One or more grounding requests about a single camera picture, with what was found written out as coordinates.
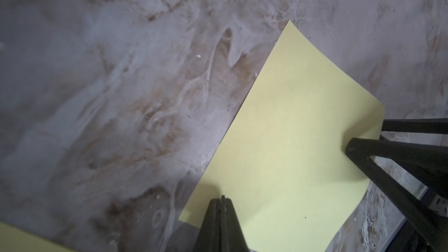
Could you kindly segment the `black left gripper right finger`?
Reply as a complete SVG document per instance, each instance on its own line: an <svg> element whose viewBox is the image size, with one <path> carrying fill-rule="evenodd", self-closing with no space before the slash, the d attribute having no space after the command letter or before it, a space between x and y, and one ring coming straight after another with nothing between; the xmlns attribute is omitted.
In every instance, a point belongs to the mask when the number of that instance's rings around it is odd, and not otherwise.
<svg viewBox="0 0 448 252"><path fill-rule="evenodd" d="M221 197L221 251L249 252L232 200Z"/></svg>

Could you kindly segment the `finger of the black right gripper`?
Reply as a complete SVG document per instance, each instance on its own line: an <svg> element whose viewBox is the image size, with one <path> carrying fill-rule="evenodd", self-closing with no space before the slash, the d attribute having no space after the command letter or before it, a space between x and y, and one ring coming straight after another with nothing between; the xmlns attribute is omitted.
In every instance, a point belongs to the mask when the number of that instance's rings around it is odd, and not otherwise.
<svg viewBox="0 0 448 252"><path fill-rule="evenodd" d="M448 119L384 120L381 130L397 133L447 134Z"/></svg>
<svg viewBox="0 0 448 252"><path fill-rule="evenodd" d="M372 159L395 161L441 197L448 197L448 149L416 143L353 138L345 148L350 160L388 199L436 252L448 250L448 219L431 211Z"/></svg>

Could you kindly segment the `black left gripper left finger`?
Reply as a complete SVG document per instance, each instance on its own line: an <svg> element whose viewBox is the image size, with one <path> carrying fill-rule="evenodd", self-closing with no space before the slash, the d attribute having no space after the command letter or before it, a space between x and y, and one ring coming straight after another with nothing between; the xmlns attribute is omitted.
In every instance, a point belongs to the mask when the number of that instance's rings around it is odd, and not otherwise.
<svg viewBox="0 0 448 252"><path fill-rule="evenodd" d="M193 252L220 252L221 250L221 200L212 199L194 245Z"/></svg>

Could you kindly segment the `yellow square paper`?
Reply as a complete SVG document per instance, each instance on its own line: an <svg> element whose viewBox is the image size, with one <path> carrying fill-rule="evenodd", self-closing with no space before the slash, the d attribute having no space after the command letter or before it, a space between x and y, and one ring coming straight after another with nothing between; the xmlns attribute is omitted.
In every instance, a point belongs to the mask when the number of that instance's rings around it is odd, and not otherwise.
<svg viewBox="0 0 448 252"><path fill-rule="evenodd" d="M1 222L2 252L72 252L72 250Z"/></svg>
<svg viewBox="0 0 448 252"><path fill-rule="evenodd" d="M377 139L384 116L289 22L179 219L199 227L224 195L251 249L325 251L369 185L344 149Z"/></svg>

